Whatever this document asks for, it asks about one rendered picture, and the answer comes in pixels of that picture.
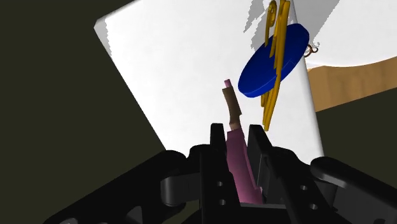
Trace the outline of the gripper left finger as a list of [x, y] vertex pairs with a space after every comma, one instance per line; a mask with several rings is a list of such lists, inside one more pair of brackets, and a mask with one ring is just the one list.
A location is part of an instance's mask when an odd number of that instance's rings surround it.
[[43, 224], [162, 224], [194, 200], [200, 202], [200, 209], [183, 224], [238, 220], [240, 202], [220, 123], [211, 125], [210, 143], [192, 147], [187, 157], [161, 151]]

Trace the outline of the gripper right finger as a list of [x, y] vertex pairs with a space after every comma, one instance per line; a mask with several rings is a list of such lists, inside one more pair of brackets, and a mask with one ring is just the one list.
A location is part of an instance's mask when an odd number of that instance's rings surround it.
[[250, 125], [247, 152], [255, 182], [291, 224], [397, 224], [397, 189], [337, 159], [303, 163]]

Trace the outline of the pink and brown utensil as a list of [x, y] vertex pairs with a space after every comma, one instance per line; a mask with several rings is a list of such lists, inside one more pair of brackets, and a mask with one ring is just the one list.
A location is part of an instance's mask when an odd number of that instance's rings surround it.
[[224, 81], [222, 89], [230, 115], [230, 131], [226, 135], [226, 160], [228, 169], [233, 175], [239, 201], [247, 204], [263, 204], [261, 188], [254, 182], [253, 172], [247, 155], [247, 144], [240, 123], [242, 114], [235, 94], [235, 90], [229, 79]]

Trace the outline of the blue round plate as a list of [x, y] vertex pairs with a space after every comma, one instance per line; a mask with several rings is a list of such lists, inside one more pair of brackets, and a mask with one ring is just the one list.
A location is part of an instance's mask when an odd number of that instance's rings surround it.
[[[268, 45], [261, 45], [241, 72], [238, 89], [246, 97], [258, 97], [274, 87], [276, 70], [274, 58], [269, 57], [273, 37]], [[291, 24], [286, 29], [284, 62], [281, 79], [285, 79], [299, 63], [309, 43], [309, 32], [301, 24]]]

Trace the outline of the gold fork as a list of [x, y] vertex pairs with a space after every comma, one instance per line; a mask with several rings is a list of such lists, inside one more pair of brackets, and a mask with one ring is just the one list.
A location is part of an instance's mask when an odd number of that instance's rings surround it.
[[274, 24], [275, 29], [272, 36], [272, 45], [269, 54], [270, 58], [274, 57], [274, 69], [276, 71], [276, 78], [274, 87], [268, 92], [261, 95], [261, 106], [263, 107], [263, 128], [265, 131], [268, 131], [270, 128], [270, 122], [274, 113], [274, 108], [281, 85], [281, 71], [284, 61], [286, 28], [288, 24], [289, 8], [290, 2], [287, 0], [280, 0], [280, 3], [277, 4], [277, 18]]

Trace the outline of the white table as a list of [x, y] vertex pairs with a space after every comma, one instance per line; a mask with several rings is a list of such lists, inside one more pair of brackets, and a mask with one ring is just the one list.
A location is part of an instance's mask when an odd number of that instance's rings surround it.
[[253, 0], [135, 0], [94, 30], [168, 150], [209, 142], [229, 123], [224, 81], [236, 85], [262, 36]]

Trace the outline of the gold looped utensil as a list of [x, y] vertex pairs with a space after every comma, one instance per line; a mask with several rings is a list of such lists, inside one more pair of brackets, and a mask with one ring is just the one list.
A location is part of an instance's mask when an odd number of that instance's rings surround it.
[[265, 46], [268, 45], [268, 39], [270, 34], [270, 28], [274, 26], [277, 18], [277, 3], [275, 0], [271, 0], [267, 8], [267, 19], [265, 28]]

